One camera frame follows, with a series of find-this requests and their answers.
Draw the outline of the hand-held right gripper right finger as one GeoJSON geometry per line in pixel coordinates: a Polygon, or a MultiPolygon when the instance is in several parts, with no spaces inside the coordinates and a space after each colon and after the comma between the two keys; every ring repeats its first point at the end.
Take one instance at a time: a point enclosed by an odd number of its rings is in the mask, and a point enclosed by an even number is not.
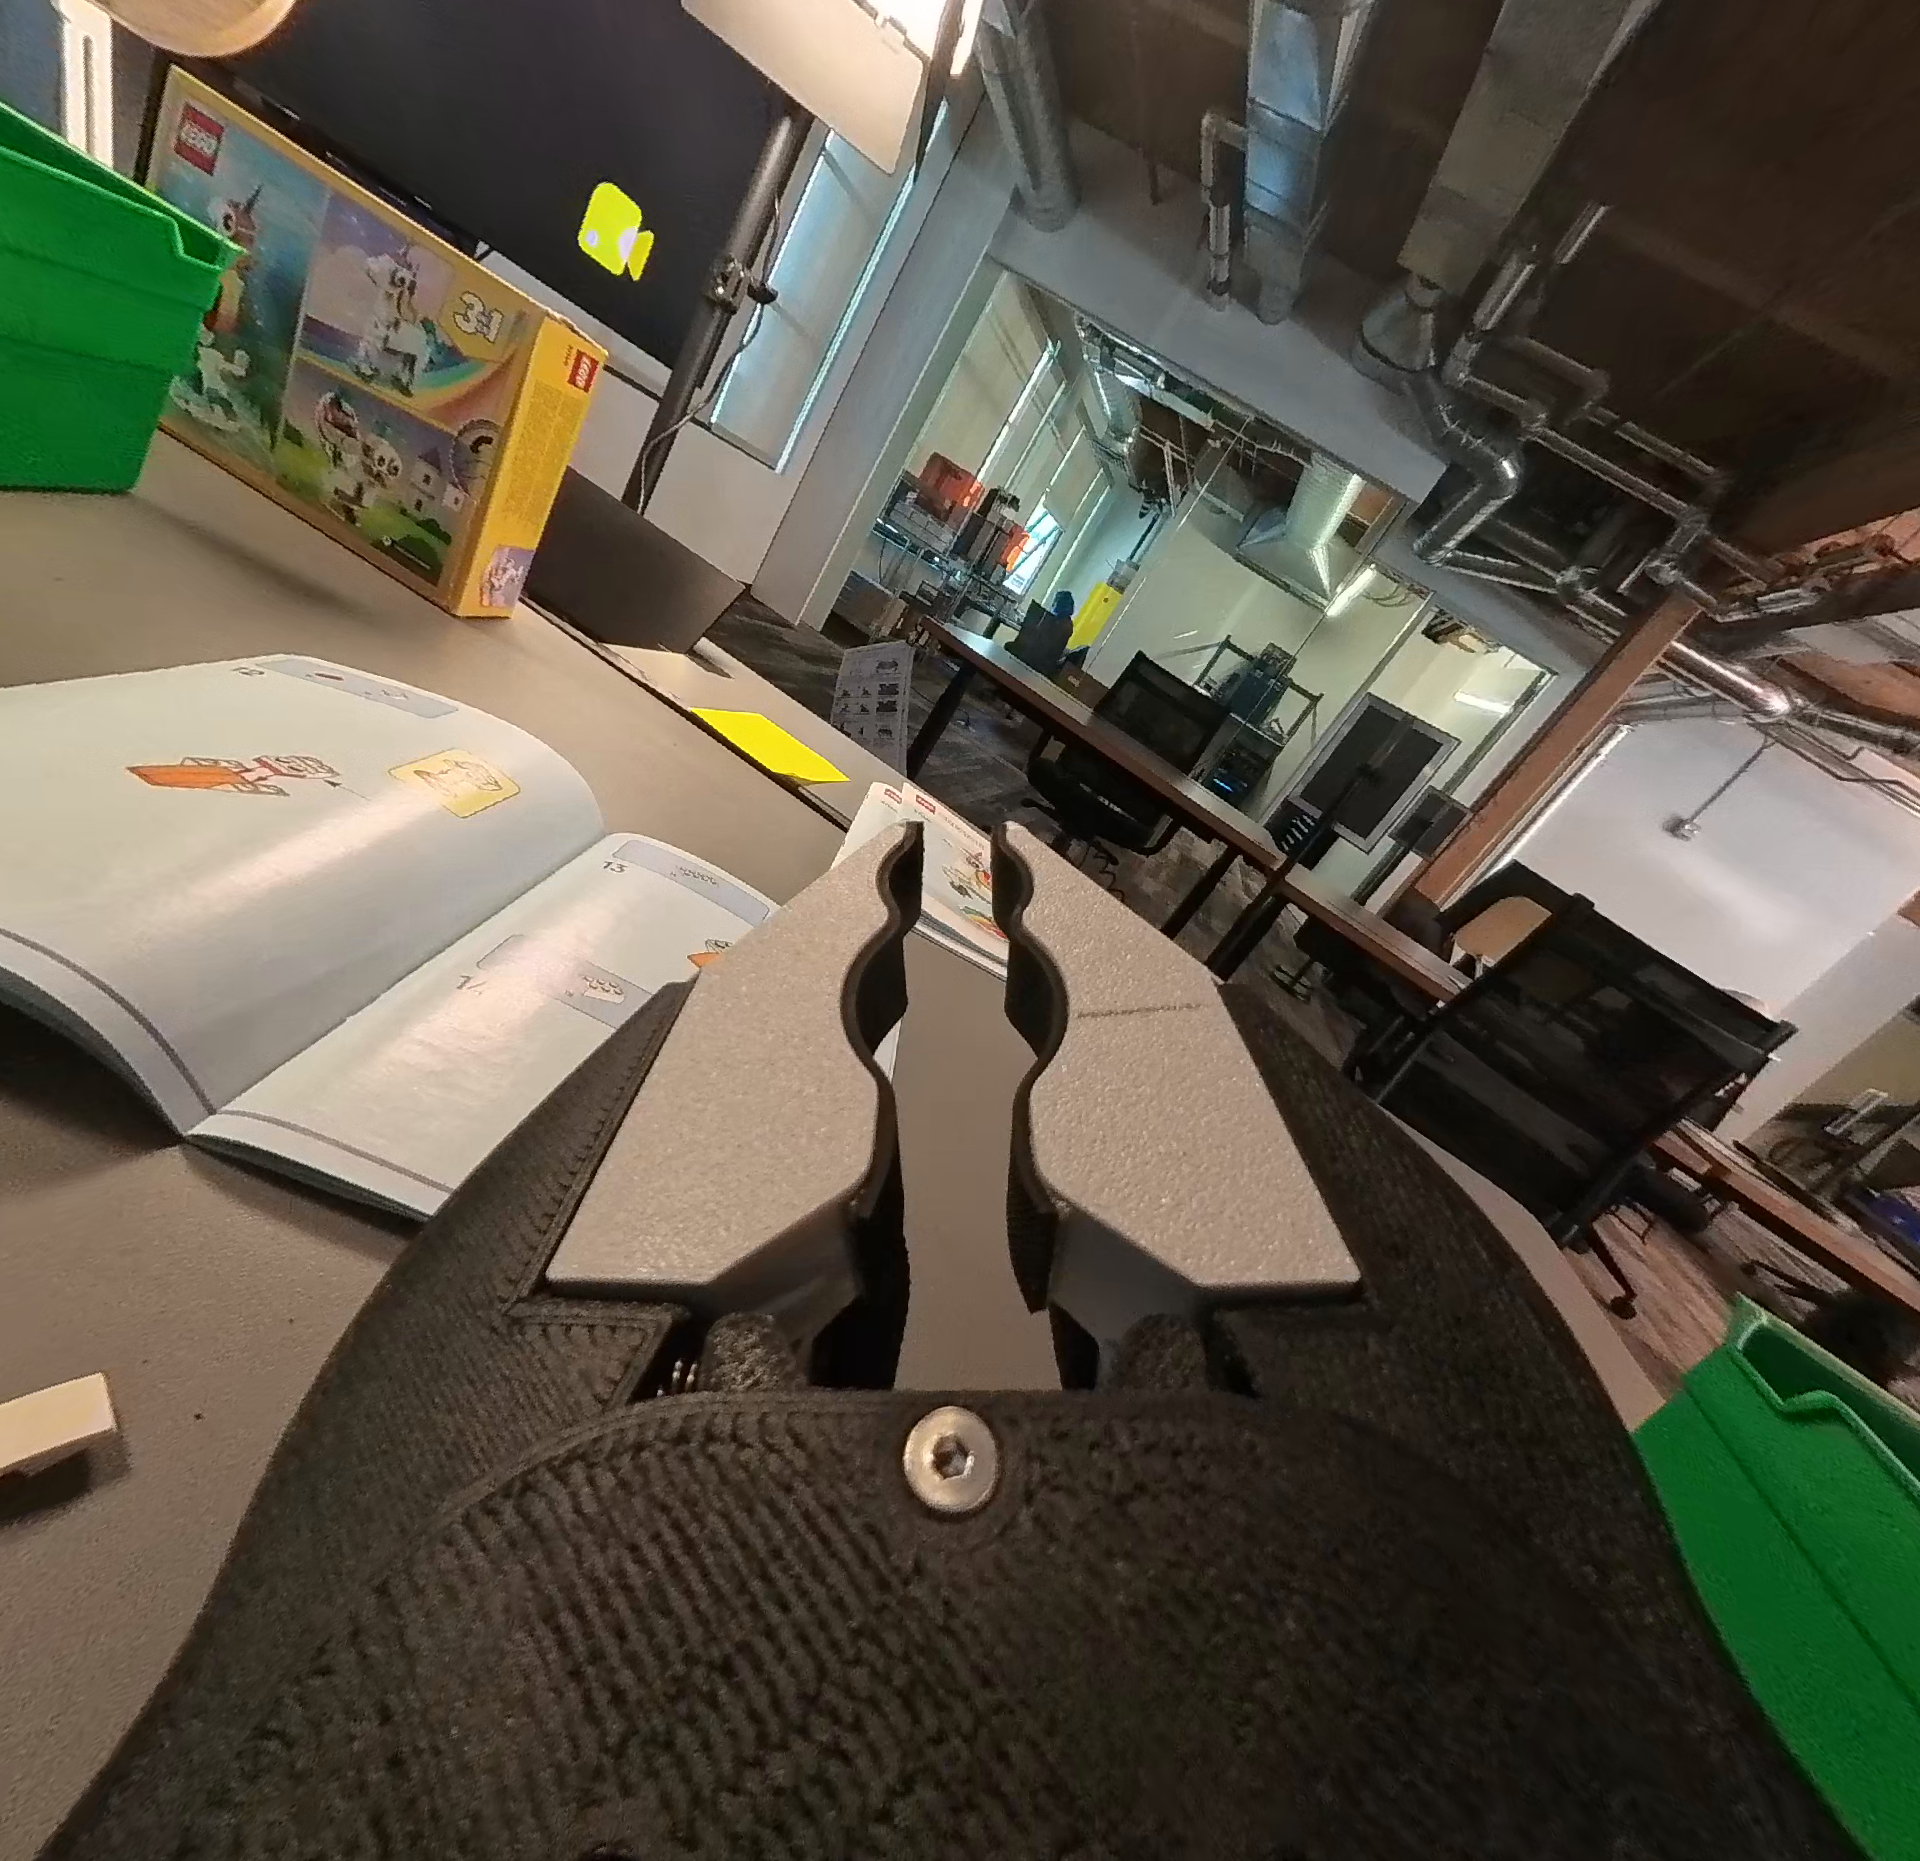
{"type": "Polygon", "coordinates": [[[1010,1229],[1022,1296],[1113,1354],[1145,1322],[1356,1300],[1360,1273],[1222,986],[1007,822],[1004,1011],[1030,1051],[1010,1229]]]}

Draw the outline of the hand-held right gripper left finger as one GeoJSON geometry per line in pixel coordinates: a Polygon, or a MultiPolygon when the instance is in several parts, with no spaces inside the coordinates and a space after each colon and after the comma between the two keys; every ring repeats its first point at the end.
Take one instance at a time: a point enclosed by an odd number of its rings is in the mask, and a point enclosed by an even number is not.
{"type": "Polygon", "coordinates": [[[765,1314],[796,1346],[900,1346],[894,1063],[925,830],[888,822],[709,966],[546,1264],[572,1296],[765,1314]]]}

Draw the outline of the green bin holding lego bricks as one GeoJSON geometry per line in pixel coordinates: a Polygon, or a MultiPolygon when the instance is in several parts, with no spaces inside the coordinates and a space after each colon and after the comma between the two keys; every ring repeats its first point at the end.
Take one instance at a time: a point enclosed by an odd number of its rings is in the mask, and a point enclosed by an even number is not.
{"type": "Polygon", "coordinates": [[[238,244],[3,112],[3,489],[125,493],[238,244]]]}

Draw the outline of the curved cream lego slope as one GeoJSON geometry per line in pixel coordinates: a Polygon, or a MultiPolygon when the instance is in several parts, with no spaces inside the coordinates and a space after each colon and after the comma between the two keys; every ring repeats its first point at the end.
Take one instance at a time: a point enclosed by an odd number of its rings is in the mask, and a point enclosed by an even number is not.
{"type": "Polygon", "coordinates": [[[42,1475],[107,1445],[115,1434],[118,1412],[104,1373],[4,1398],[3,1478],[42,1475]]]}

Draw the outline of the yellow lego set box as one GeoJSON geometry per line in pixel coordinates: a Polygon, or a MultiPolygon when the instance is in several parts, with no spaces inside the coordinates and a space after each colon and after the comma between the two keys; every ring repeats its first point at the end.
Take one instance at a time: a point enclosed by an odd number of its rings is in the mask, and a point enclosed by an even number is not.
{"type": "Polygon", "coordinates": [[[139,170],[229,240],[160,427],[458,619],[509,619],[606,353],[182,67],[139,170]]]}

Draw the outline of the closed white instruction booklet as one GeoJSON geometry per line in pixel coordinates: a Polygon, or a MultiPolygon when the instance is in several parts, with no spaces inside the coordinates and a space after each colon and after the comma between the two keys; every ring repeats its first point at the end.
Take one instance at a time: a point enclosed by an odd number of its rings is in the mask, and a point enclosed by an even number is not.
{"type": "Polygon", "coordinates": [[[842,865],[888,826],[923,826],[925,874],[918,935],[999,978],[1007,977],[1011,944],[995,920],[991,841],[958,811],[911,784],[875,781],[860,802],[842,865]]]}

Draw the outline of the long brown table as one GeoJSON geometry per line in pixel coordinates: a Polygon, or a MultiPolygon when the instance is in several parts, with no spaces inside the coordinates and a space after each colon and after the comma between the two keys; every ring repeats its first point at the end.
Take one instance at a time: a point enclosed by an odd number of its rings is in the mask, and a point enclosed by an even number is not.
{"type": "Polygon", "coordinates": [[[1238,966],[1259,948],[1278,911],[1296,909],[1332,929],[1332,937],[1430,1003],[1449,1001],[1464,989],[1464,977],[1437,951],[1347,895],[1334,893],[1314,872],[1287,863],[1259,824],[1177,775],[1138,740],[1129,740],[1113,723],[1099,721],[1092,707],[1055,689],[1042,674],[1021,664],[994,639],[927,619],[921,632],[937,651],[952,658],[952,676],[908,744],[906,775],[911,781],[923,779],[925,763],[962,707],[972,680],[982,677],[999,695],[1021,705],[1022,712],[1037,721],[1046,737],[1088,744],[1117,770],[1149,789],[1163,809],[1180,814],[1181,824],[1201,841],[1220,851],[1204,878],[1169,916],[1163,926],[1169,937],[1177,937],[1187,927],[1235,862],[1256,865],[1265,874],[1259,898],[1242,911],[1232,931],[1222,939],[1209,961],[1220,978],[1231,978],[1238,966]]]}

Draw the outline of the yellow paper sheet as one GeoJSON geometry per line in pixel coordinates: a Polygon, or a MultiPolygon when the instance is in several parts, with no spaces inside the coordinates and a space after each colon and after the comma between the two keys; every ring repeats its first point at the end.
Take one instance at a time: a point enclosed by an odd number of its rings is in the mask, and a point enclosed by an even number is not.
{"type": "Polygon", "coordinates": [[[758,770],[796,785],[845,785],[850,775],[780,721],[741,709],[694,707],[690,717],[758,770]]]}

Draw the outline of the black office chair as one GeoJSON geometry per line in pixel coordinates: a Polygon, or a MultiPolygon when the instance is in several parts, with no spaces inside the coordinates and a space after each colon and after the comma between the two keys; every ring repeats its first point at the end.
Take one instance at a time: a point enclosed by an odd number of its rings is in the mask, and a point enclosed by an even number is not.
{"type": "MultiPolygon", "coordinates": [[[[1094,711],[1167,770],[1191,776],[1229,721],[1229,709],[1177,677],[1145,651],[1136,654],[1094,711]]],[[[1027,759],[1031,796],[1025,809],[1055,824],[1054,847],[1116,863],[1116,852],[1153,857],[1180,822],[1142,781],[1120,770],[1087,741],[1040,740],[1027,759]]]]}

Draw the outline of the printed parts sheet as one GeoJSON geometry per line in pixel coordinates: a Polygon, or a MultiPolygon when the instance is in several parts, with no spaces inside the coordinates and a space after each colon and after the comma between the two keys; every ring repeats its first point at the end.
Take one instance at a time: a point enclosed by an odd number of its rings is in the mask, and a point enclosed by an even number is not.
{"type": "Polygon", "coordinates": [[[906,639],[845,648],[834,677],[827,721],[896,775],[908,773],[911,677],[916,651],[906,639]]]}

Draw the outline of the black mesh chair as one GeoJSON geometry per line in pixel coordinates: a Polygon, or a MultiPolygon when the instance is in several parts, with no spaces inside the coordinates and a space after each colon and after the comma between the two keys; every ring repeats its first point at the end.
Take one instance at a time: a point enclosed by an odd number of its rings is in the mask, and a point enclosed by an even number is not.
{"type": "Polygon", "coordinates": [[[1573,897],[1347,1076],[1556,1247],[1586,1250],[1652,1146],[1758,1076],[1792,1031],[1573,897]]]}

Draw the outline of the open instruction booklet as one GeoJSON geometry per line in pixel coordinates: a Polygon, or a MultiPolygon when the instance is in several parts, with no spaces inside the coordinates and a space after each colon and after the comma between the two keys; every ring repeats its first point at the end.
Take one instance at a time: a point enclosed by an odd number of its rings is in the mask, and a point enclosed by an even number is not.
{"type": "Polygon", "coordinates": [[[410,1219],[780,909],[516,723],[289,654],[8,689],[3,837],[4,1001],[410,1219]]]}

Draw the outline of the dark grey case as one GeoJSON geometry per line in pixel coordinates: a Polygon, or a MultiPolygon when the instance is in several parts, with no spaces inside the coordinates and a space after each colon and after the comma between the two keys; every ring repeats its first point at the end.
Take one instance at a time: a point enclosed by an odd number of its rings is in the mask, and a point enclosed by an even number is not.
{"type": "Polygon", "coordinates": [[[599,644],[686,654],[746,589],[568,468],[524,597],[599,644]]]}

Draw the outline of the metal shelf rack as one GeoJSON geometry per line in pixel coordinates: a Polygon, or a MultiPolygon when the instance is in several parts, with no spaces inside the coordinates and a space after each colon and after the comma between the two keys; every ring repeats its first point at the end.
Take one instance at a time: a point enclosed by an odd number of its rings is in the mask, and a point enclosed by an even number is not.
{"type": "Polygon", "coordinates": [[[986,485],[940,451],[900,476],[875,531],[896,557],[899,594],[986,636],[1019,622],[1030,568],[1044,553],[1011,489],[986,485]]]}

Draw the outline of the green plastic bin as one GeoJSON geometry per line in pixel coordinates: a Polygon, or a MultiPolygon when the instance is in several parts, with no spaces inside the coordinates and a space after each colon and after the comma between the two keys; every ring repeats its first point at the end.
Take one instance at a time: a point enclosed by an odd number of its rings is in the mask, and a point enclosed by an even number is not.
{"type": "Polygon", "coordinates": [[[1635,1431],[1724,1646],[1868,1857],[1919,1855],[1919,1416],[1740,1300],[1635,1431]]]}

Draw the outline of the cluster of metal ceiling pipes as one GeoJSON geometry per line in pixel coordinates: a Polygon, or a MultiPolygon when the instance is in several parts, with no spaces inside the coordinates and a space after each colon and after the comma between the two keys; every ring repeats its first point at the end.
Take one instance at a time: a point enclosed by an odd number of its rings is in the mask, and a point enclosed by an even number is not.
{"type": "Polygon", "coordinates": [[[1616,511],[1573,553],[1542,546],[1526,560],[1570,605],[1621,605],[1638,580],[1684,595],[1720,624],[1788,605],[1796,577],[1718,526],[1731,473],[1617,412],[1606,372],[1534,333],[1563,271],[1560,258],[1536,248],[1511,255],[1449,356],[1458,387],[1503,410],[1523,448],[1612,498],[1616,511]]]}

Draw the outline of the black light stand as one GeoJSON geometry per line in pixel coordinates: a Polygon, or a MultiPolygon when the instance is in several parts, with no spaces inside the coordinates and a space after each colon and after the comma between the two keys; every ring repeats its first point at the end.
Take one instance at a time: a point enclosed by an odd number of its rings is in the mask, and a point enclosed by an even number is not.
{"type": "Polygon", "coordinates": [[[765,282],[765,255],[780,223],[781,199],[801,164],[812,126],[814,115],[801,102],[786,98],[765,134],[749,191],[709,266],[686,341],[625,483],[621,504],[638,515],[647,513],[672,446],[693,420],[702,389],[713,380],[732,318],[749,302],[758,306],[774,302],[774,290],[765,282]]]}

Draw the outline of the white studio light panel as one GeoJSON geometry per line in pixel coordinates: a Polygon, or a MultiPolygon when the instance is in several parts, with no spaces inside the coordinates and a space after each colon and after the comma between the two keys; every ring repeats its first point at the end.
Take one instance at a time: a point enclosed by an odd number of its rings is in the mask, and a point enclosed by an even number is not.
{"type": "Polygon", "coordinates": [[[925,151],[986,0],[681,0],[875,168],[925,151]]]}

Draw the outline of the silver flexible duct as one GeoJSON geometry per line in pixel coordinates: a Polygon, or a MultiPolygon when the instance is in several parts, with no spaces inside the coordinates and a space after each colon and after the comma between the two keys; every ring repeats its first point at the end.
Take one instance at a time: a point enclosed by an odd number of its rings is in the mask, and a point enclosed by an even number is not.
{"type": "Polygon", "coordinates": [[[1468,542],[1524,491],[1524,438],[1497,417],[1468,405],[1458,389],[1431,370],[1408,379],[1405,391],[1430,438],[1468,478],[1468,489],[1414,540],[1414,553],[1437,568],[1468,573],[1474,568],[1474,562],[1462,562],[1468,542]]]}

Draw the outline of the straight silver ventilation duct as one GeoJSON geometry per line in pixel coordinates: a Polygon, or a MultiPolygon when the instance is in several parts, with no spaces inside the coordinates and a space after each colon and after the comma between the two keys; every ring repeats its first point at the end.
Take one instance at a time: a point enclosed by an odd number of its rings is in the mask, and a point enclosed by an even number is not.
{"type": "Polygon", "coordinates": [[[1328,214],[1332,128],[1343,106],[1353,0],[1251,0],[1243,252],[1267,326],[1296,307],[1328,214]]]}

